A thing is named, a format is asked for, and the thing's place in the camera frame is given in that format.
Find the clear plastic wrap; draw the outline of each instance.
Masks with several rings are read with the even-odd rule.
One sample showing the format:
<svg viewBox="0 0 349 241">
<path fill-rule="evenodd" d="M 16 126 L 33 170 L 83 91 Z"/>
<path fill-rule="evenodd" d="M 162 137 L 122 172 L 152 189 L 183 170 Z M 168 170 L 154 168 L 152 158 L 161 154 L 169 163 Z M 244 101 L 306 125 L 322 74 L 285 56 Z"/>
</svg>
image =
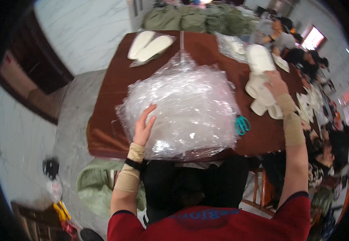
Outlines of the clear plastic wrap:
<svg viewBox="0 0 349 241">
<path fill-rule="evenodd" d="M 230 57 L 240 63 L 248 63 L 246 49 L 248 44 L 239 37 L 228 36 L 215 32 L 219 52 L 222 55 Z"/>
<path fill-rule="evenodd" d="M 129 85 L 128 97 L 116 107 L 129 142 L 135 122 L 149 106 L 157 119 L 148 143 L 146 159 L 189 161 L 235 148 L 236 103 L 225 72 L 196 67 L 187 53 L 177 53 L 150 78 Z"/>
<path fill-rule="evenodd" d="M 128 59 L 134 60 L 129 67 L 144 65 L 157 59 L 175 40 L 175 36 L 141 30 L 134 38 L 128 52 Z"/>
</svg>

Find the black wristband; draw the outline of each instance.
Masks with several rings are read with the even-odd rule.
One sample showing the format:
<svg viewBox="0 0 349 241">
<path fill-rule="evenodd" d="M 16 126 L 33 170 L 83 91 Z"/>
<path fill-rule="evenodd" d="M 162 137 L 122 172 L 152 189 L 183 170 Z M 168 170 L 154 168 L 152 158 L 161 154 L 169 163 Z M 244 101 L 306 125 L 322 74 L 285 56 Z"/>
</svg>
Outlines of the black wristband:
<svg viewBox="0 0 349 241">
<path fill-rule="evenodd" d="M 128 164 L 129 166 L 133 167 L 134 169 L 141 171 L 143 169 L 143 167 L 146 165 L 146 161 L 143 162 L 135 162 L 130 160 L 129 158 L 127 158 L 125 160 L 125 164 Z"/>
</svg>

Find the teal scissors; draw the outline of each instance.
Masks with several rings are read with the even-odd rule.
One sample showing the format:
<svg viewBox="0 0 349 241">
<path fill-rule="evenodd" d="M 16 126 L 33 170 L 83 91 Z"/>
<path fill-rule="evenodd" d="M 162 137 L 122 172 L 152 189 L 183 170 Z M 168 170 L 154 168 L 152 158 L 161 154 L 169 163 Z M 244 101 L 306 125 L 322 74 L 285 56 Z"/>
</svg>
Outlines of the teal scissors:
<svg viewBox="0 0 349 241">
<path fill-rule="evenodd" d="M 236 115 L 236 131 L 239 135 L 244 135 L 245 132 L 251 129 L 251 125 L 247 118 L 241 115 Z"/>
</svg>

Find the red shirt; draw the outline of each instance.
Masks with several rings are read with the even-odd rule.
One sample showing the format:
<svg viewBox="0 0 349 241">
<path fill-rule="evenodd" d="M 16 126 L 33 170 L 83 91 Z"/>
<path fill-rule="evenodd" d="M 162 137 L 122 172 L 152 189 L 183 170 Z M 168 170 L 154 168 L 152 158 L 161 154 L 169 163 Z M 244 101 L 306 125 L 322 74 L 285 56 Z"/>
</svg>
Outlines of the red shirt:
<svg viewBox="0 0 349 241">
<path fill-rule="evenodd" d="M 193 206 L 145 230 L 131 212 L 121 210 L 109 220 L 108 241 L 116 240 L 306 240 L 310 230 L 310 199 L 297 192 L 272 219 L 234 208 Z"/>
</svg>

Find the watch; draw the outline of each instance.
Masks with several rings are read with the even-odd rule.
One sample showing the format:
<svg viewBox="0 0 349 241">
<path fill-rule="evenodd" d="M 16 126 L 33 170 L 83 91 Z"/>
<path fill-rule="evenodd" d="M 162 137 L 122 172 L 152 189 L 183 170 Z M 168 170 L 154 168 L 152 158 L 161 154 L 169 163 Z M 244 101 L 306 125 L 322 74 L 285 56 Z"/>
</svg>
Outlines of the watch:
<svg viewBox="0 0 349 241">
<path fill-rule="evenodd" d="M 136 170 L 138 170 L 140 172 L 146 166 L 146 163 L 147 163 L 146 160 L 143 160 L 142 162 L 136 162 L 136 161 L 133 161 L 133 160 L 131 160 L 129 158 L 127 158 L 125 160 L 125 164 L 128 164 L 129 166 L 133 167 L 134 169 L 136 169 Z"/>
</svg>

